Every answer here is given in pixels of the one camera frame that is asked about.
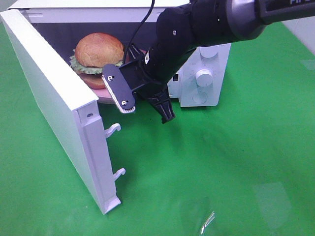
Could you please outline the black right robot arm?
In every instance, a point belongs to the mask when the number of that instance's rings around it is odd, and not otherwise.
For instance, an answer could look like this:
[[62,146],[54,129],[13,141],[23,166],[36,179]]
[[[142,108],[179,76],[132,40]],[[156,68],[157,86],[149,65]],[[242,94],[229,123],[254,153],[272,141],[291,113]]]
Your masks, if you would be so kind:
[[264,28],[315,14],[312,0],[192,0],[166,8],[157,18],[156,39],[146,53],[132,42],[125,51],[130,62],[120,71],[129,84],[127,98],[117,100],[122,113],[131,113],[138,94],[161,115],[174,118],[167,83],[197,47],[257,38]]

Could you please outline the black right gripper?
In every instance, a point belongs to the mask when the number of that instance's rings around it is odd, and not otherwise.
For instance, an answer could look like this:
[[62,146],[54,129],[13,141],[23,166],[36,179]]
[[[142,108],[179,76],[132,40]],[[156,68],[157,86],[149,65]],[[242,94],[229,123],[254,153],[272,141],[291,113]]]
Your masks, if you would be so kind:
[[167,83],[172,77],[172,58],[168,51],[147,52],[131,43],[127,62],[119,69],[132,93],[137,93],[161,115],[161,122],[175,118]]

